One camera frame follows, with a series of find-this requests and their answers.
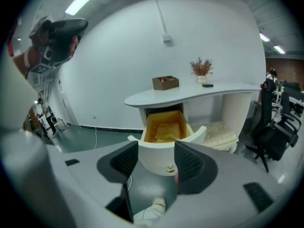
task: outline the wooden box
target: wooden box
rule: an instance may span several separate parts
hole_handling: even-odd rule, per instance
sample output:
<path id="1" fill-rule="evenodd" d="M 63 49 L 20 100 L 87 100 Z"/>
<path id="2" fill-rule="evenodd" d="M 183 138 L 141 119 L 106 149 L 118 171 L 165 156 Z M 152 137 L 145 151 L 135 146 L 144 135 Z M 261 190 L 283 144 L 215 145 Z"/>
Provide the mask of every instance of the wooden box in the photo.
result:
<path id="1" fill-rule="evenodd" d="M 152 79 L 154 90 L 167 90 L 180 87 L 180 82 L 173 76 L 163 76 Z"/>

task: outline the white shoe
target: white shoe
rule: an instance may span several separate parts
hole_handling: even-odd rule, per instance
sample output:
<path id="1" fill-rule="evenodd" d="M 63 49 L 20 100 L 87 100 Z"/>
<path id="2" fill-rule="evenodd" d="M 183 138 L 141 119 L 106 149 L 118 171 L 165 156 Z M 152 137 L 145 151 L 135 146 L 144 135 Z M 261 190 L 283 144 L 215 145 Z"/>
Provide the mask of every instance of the white shoe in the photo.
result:
<path id="1" fill-rule="evenodd" d="M 154 205 L 154 204 L 158 204 L 158 205 L 164 207 L 165 209 L 166 209 L 166 207 L 167 207 L 165 198 L 164 198 L 164 197 L 161 197 L 161 196 L 156 196 L 156 197 L 153 199 L 152 205 Z"/>

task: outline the small black object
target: small black object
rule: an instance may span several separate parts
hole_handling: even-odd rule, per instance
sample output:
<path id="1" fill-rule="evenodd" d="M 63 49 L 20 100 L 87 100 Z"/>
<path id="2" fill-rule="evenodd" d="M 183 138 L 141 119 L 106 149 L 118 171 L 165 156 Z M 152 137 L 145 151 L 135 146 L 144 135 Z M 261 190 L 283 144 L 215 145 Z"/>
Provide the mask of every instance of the small black object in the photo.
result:
<path id="1" fill-rule="evenodd" d="M 203 86 L 204 88 L 211 88 L 213 87 L 213 84 L 203 84 L 201 86 Z"/>
<path id="2" fill-rule="evenodd" d="M 52 52 L 51 51 L 48 51 L 47 52 L 47 58 L 51 58 L 52 57 Z"/>
<path id="3" fill-rule="evenodd" d="M 271 197 L 269 197 L 269 195 L 257 182 L 244 184 L 243 187 L 259 213 L 267 209 L 273 203 Z"/>
<path id="4" fill-rule="evenodd" d="M 76 160 L 76 159 L 71 159 L 71 160 L 66 161 L 67 166 L 74 165 L 74 164 L 77 164 L 77 163 L 80 163 L 80 161 Z"/>

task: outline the drawer knob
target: drawer knob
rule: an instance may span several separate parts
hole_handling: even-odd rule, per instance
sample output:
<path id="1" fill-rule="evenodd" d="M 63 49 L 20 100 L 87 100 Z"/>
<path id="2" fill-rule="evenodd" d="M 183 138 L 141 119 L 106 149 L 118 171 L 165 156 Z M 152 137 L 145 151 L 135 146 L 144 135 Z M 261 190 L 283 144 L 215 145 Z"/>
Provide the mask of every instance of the drawer knob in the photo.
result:
<path id="1" fill-rule="evenodd" d="M 175 172 L 175 170 L 173 169 L 173 166 L 168 165 L 167 172 L 169 172 L 169 173 Z"/>

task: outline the brick wall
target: brick wall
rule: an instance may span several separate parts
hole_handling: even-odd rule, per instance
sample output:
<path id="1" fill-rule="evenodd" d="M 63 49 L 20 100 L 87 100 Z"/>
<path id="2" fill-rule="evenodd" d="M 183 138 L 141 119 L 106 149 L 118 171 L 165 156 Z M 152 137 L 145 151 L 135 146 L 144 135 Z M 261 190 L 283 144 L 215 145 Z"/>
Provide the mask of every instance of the brick wall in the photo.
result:
<path id="1" fill-rule="evenodd" d="M 272 67 L 277 72 L 278 80 L 298 82 L 301 90 L 304 90 L 304 60 L 266 58 L 266 71 L 270 72 Z"/>

